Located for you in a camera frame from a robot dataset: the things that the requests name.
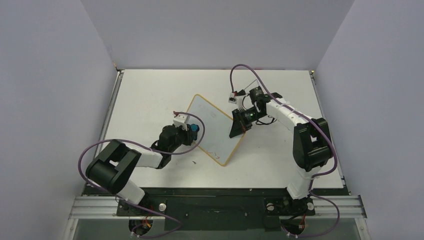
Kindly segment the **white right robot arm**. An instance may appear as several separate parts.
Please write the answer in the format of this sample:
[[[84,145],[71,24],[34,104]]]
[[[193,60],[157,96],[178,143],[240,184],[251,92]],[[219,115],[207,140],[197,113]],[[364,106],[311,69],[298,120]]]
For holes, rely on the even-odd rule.
[[[282,95],[264,93],[259,86],[248,93],[244,90],[232,92],[228,101],[237,105],[231,112],[233,122],[229,138],[244,134],[263,117],[273,118],[293,134],[292,155],[296,168],[286,188],[289,195],[282,199],[282,207],[289,214],[296,213],[302,207],[301,199],[309,195],[313,176],[334,156],[329,145],[327,121],[303,116]]]

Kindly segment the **yellow framed whiteboard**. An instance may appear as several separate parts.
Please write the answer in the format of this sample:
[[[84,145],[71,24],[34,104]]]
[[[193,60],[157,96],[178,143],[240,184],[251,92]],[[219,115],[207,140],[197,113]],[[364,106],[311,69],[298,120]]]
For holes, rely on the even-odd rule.
[[[205,130],[198,147],[218,165],[226,166],[245,136],[229,137],[233,118],[200,94],[194,95],[187,112],[192,114],[187,123],[199,126],[198,140]]]

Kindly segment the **blue whiteboard eraser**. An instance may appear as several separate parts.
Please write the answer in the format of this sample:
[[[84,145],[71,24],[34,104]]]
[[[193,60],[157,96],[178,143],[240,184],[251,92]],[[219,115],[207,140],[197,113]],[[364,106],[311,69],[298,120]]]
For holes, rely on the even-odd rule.
[[[189,128],[192,132],[198,132],[200,130],[200,127],[197,124],[190,124]]]

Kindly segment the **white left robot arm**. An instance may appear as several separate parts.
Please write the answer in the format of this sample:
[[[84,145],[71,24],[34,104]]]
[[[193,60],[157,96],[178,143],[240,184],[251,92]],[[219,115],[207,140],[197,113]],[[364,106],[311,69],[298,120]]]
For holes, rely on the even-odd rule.
[[[85,170],[85,177],[129,203],[136,215],[149,209],[148,194],[130,180],[136,167],[162,169],[182,145],[191,146],[198,138],[197,124],[183,126],[166,125],[150,149],[136,150],[122,140],[113,139],[92,160]]]

